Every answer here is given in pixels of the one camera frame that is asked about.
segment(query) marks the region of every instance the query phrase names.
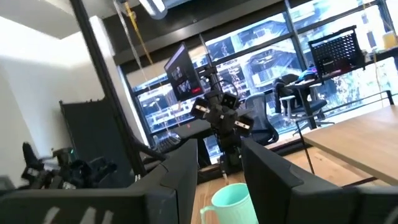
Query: window frame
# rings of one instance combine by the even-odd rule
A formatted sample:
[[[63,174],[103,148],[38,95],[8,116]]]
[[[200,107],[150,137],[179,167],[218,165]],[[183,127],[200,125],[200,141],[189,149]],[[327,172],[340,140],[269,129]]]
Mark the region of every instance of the window frame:
[[[294,27],[294,23],[292,21],[291,15],[290,15],[290,10],[291,10],[290,4],[293,4],[294,7],[299,5],[299,4],[295,4],[295,3],[296,2],[294,0],[285,0],[284,1],[284,10],[282,12],[278,12],[277,13],[277,14],[283,13],[283,15],[284,15],[285,22],[286,22],[286,25],[287,25],[287,28],[288,28],[288,33],[287,34],[284,34],[284,35],[281,35],[281,36],[276,37],[274,39],[268,40],[267,42],[264,42],[264,43],[259,44],[257,46],[252,46],[252,47],[250,47],[248,49],[245,49],[245,50],[236,52],[234,54],[231,54],[229,56],[223,57],[223,58],[221,58],[221,59],[219,59],[217,61],[212,61],[213,66],[217,66],[217,65],[220,65],[222,63],[228,62],[230,60],[236,59],[236,58],[238,58],[240,56],[243,56],[243,55],[246,55],[246,54],[250,54],[250,53],[255,52],[257,50],[260,50],[260,49],[263,49],[265,47],[268,47],[268,46],[270,46],[272,44],[276,44],[276,43],[278,43],[280,41],[283,41],[283,40],[286,40],[286,39],[291,39],[292,42],[293,42],[294,50],[296,51],[297,58],[298,58],[298,61],[300,63],[300,66],[301,66],[302,70],[305,70],[305,69],[307,69],[308,63],[305,60],[305,57],[304,57],[304,54],[303,54],[303,50],[302,50],[301,45],[300,45],[299,34],[303,34],[303,33],[308,32],[310,30],[314,30],[316,28],[319,28],[321,26],[324,26],[326,24],[334,22],[334,21],[336,21],[338,19],[341,19],[343,17],[346,17],[346,16],[349,16],[351,14],[354,14],[355,12],[363,11],[364,8],[367,9],[369,7],[372,7],[372,6],[379,6],[379,12],[380,12],[380,15],[383,18],[383,20],[386,21],[390,26],[394,27],[392,19],[390,17],[389,11],[388,11],[388,8],[387,8],[387,5],[386,5],[386,0],[373,0],[371,2],[367,2],[365,4],[365,6],[362,6],[362,5],[358,6],[356,8],[350,9],[348,11],[342,12],[342,13],[337,14],[335,16],[331,16],[331,17],[329,17],[327,19],[324,19],[322,21],[318,21],[316,23],[310,24],[308,26],[305,26],[303,28],[300,28],[300,29],[296,30],[295,27]],[[267,17],[259,16],[257,21],[264,20]],[[205,67],[206,67],[206,65],[202,66],[202,67],[199,67],[199,68],[196,68],[196,70],[197,70],[197,72],[201,72],[201,71],[203,71],[205,69]],[[143,128],[144,128],[144,131],[146,133],[147,139],[152,144],[154,143],[153,136],[155,136],[156,134],[160,134],[160,133],[165,132],[166,128],[158,130],[158,131],[153,132],[153,133],[150,131],[150,128],[149,128],[149,125],[148,125],[147,120],[145,118],[145,115],[143,114],[143,110],[142,110],[141,104],[140,104],[140,102],[138,100],[138,96],[140,94],[143,94],[143,93],[149,91],[149,90],[153,90],[154,88],[158,88],[158,87],[160,87],[162,85],[166,85],[168,83],[170,83],[170,82],[168,80],[166,80],[166,81],[163,81],[163,82],[160,82],[160,83],[156,83],[156,84],[154,84],[152,86],[148,86],[148,87],[146,87],[144,89],[141,89],[139,91],[133,91],[132,88],[130,87],[129,83],[127,83],[129,88],[130,88],[130,90],[131,90],[131,96],[133,98],[134,106],[136,107],[137,112],[139,114],[139,118],[141,119],[141,123],[144,126]],[[265,94],[269,94],[270,90],[266,90],[264,93]],[[184,121],[184,122],[180,123],[180,125],[189,123],[189,122],[193,121],[194,119],[195,118],[192,118],[192,119],[189,119],[187,121]],[[175,124],[175,125],[172,125],[172,126],[170,126],[168,128],[169,129],[173,129],[173,128],[177,127],[177,126],[178,126],[178,124]]]

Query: computer monitor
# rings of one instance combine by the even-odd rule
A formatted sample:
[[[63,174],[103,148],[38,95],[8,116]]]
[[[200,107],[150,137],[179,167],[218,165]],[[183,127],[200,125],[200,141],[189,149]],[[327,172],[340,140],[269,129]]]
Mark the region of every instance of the computer monitor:
[[[177,101],[184,101],[203,94],[199,76],[184,43],[166,63],[164,70]]]

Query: wooden floor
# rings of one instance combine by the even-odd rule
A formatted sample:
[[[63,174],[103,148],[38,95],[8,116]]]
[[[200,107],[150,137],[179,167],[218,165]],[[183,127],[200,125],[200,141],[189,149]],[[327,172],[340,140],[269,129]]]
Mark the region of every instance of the wooden floor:
[[[359,180],[370,177],[369,174],[358,170],[357,168],[315,148],[308,150],[312,160],[315,174],[323,179],[326,179],[336,185],[342,186],[350,184]],[[285,156],[287,160],[295,165],[310,172],[310,166],[307,162],[307,157],[304,151],[296,152],[294,154]],[[231,175],[228,177],[230,184],[237,182],[244,182],[242,173]],[[197,186],[195,195],[195,203],[193,205],[192,222],[191,224],[200,224],[200,209],[211,205],[211,197],[217,190],[226,185],[224,179],[212,180]],[[381,180],[367,183],[366,185],[387,185]],[[206,213],[207,224],[217,224],[218,220],[214,212]]]

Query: ceiling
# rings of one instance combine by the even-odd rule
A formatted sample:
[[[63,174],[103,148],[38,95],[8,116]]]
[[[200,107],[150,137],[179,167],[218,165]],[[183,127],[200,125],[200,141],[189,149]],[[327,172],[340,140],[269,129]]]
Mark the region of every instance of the ceiling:
[[[82,0],[89,17],[116,13],[113,0]],[[131,7],[139,0],[129,0]],[[69,0],[0,1],[0,16],[62,39],[79,31]]]

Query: black frame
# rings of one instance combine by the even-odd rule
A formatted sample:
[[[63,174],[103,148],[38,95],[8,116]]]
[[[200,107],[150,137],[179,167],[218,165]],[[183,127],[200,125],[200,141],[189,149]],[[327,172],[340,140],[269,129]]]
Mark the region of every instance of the black frame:
[[[300,45],[300,39],[299,39],[299,35],[300,34],[303,34],[303,33],[308,32],[310,30],[313,30],[313,29],[316,29],[318,27],[324,26],[324,25],[329,24],[329,23],[331,23],[331,22],[333,22],[335,20],[338,20],[338,19],[341,19],[341,18],[346,17],[348,15],[354,14],[355,12],[363,11],[364,8],[367,9],[369,7],[372,7],[372,6],[378,6],[379,7],[379,12],[380,12],[380,15],[381,15],[382,19],[388,24],[388,25],[384,24],[384,28],[385,28],[386,31],[390,31],[390,29],[388,27],[393,27],[394,28],[394,25],[393,25],[391,16],[389,14],[389,10],[387,8],[386,1],[387,0],[373,0],[373,1],[369,2],[369,3],[366,3],[365,6],[362,6],[362,5],[358,6],[356,8],[350,9],[348,11],[342,12],[341,14],[329,17],[329,18],[327,18],[325,20],[310,24],[309,26],[306,26],[306,27],[303,27],[303,28],[300,28],[300,29],[296,30],[296,28],[294,27],[292,18],[290,16],[290,13],[289,13],[289,11],[291,10],[290,4],[293,5],[293,7],[296,7],[296,6],[300,5],[300,4],[297,4],[297,2],[295,2],[294,0],[285,0],[284,1],[284,9],[283,9],[283,11],[271,12],[271,13],[266,13],[266,14],[263,14],[263,15],[260,14],[260,15],[258,15],[258,20],[257,21],[261,21],[261,20],[266,19],[266,18],[268,18],[270,16],[273,16],[273,15],[276,15],[276,14],[279,14],[279,13],[283,13],[284,19],[285,19],[285,23],[286,23],[287,28],[288,28],[288,33],[287,34],[281,35],[281,36],[276,37],[275,39],[272,39],[272,40],[268,40],[267,42],[264,42],[263,44],[260,44],[260,45],[257,45],[257,46],[253,46],[253,47],[250,47],[250,48],[248,48],[246,50],[242,50],[242,51],[237,52],[235,54],[232,54],[232,55],[229,55],[227,57],[221,58],[221,59],[219,59],[219,60],[217,60],[215,62],[212,62],[212,63],[213,63],[214,66],[217,66],[219,64],[222,64],[222,63],[225,63],[227,61],[236,59],[236,58],[238,58],[240,56],[249,54],[249,53],[254,52],[256,50],[263,49],[265,47],[268,47],[268,46],[270,46],[272,44],[275,44],[275,43],[278,43],[280,41],[291,39],[292,42],[293,42],[293,45],[294,45],[294,49],[295,49],[296,54],[297,54],[297,58],[298,58],[300,67],[301,67],[302,70],[305,70],[305,69],[308,68],[308,63],[305,60],[304,52],[303,52],[303,50],[301,48],[301,45]],[[220,27],[217,27],[217,29],[222,29],[223,26],[228,26],[228,24],[225,24],[225,25],[222,25]],[[204,69],[204,67],[197,68],[197,72],[199,73],[203,69]],[[158,88],[158,87],[160,87],[162,85],[167,85],[169,83],[170,82],[168,80],[166,80],[164,82],[156,83],[156,84],[154,84],[154,85],[152,85],[150,87],[147,87],[147,88],[139,90],[139,91],[132,91],[132,88],[131,88],[129,82],[127,82],[127,85],[128,85],[128,87],[129,87],[129,89],[131,91],[131,96],[133,98],[134,106],[136,107],[136,110],[137,110],[137,112],[139,114],[139,118],[141,120],[141,123],[143,124],[143,128],[144,128],[145,134],[147,136],[147,139],[148,139],[148,141],[151,144],[154,143],[153,136],[155,136],[156,134],[164,133],[166,128],[161,129],[161,130],[156,131],[156,132],[153,132],[153,133],[150,131],[149,125],[148,125],[147,120],[145,119],[145,115],[144,115],[144,113],[142,111],[141,104],[140,104],[140,102],[138,100],[138,96],[140,94],[143,94],[143,93],[149,91],[149,90],[153,90],[155,88]],[[185,123],[189,123],[192,120],[184,121],[184,122],[180,123],[180,125],[183,125]],[[172,129],[172,128],[175,128],[177,126],[178,125],[175,124],[173,126],[168,127],[168,129]]]

